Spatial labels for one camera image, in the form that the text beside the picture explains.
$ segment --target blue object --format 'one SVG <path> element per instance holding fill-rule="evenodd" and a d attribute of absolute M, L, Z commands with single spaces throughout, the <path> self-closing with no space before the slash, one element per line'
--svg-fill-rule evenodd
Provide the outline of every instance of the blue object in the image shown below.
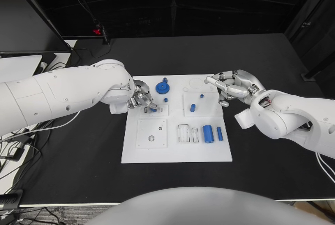
<path fill-rule="evenodd" d="M 190 109 L 191 112 L 195 111 L 195 104 L 191 105 L 191 109 Z"/>
<path fill-rule="evenodd" d="M 169 92 L 169 84 L 167 82 L 161 82 L 156 85 L 156 91 L 159 94 L 167 94 Z"/>
<path fill-rule="evenodd" d="M 204 138 L 206 138 L 206 143 L 214 143 L 214 136 L 213 136 L 213 129 L 211 125 L 207 125 L 203 127 L 204 130 Z"/>
<path fill-rule="evenodd" d="M 217 131 L 219 131 L 219 140 L 224 141 L 221 127 L 217 127 Z"/>

